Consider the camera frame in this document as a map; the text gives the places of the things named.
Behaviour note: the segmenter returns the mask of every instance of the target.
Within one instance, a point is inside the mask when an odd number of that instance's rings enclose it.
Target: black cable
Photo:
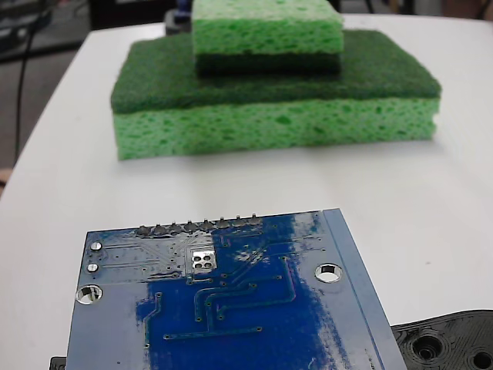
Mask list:
[[[375,10],[373,9],[373,4],[371,3],[371,0],[364,0],[367,3],[367,8],[369,13],[374,14]]]
[[[486,16],[486,11],[488,10],[488,7],[491,5],[491,0],[487,0],[482,6],[481,9],[479,10],[478,15],[476,15],[476,19],[485,19]]]
[[[45,3],[46,0],[41,0],[39,2],[39,13],[36,17],[36,20],[34,21],[32,28],[29,30],[27,45],[25,46],[24,55],[22,56],[22,61],[21,61],[21,74],[18,78],[18,87],[17,87],[17,112],[15,114],[15,151],[14,151],[15,162],[17,162],[18,156],[21,152],[22,89],[24,87],[25,67],[29,59],[29,52],[31,50],[32,40],[34,39],[34,35],[38,30],[43,12],[45,11]]]

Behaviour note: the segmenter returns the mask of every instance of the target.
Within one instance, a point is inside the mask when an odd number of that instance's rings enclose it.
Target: white table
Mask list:
[[[493,309],[493,25],[346,19],[440,80],[433,142],[119,162],[112,86],[130,44],[163,25],[87,38],[0,200],[0,368],[65,355],[88,230],[340,207],[391,325]]]

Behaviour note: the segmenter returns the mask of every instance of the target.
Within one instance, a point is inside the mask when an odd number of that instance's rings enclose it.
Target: sponge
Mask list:
[[[196,0],[197,70],[338,71],[335,55],[344,47],[342,25],[327,0]]]
[[[112,94],[119,158],[430,139],[430,73],[379,32],[344,37],[339,76],[199,79],[190,35],[137,42]]]

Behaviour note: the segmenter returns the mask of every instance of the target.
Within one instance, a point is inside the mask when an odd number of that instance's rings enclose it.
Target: blue circuit board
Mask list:
[[[328,210],[88,233],[67,369],[88,368],[405,365],[344,219]]]

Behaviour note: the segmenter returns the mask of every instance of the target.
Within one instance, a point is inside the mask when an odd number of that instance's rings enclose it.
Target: green sponge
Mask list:
[[[327,0],[196,0],[196,67],[202,74],[338,71],[342,25]]]
[[[339,76],[199,79],[190,35],[137,42],[112,94],[119,158],[430,139],[439,84],[387,36],[344,34]]]

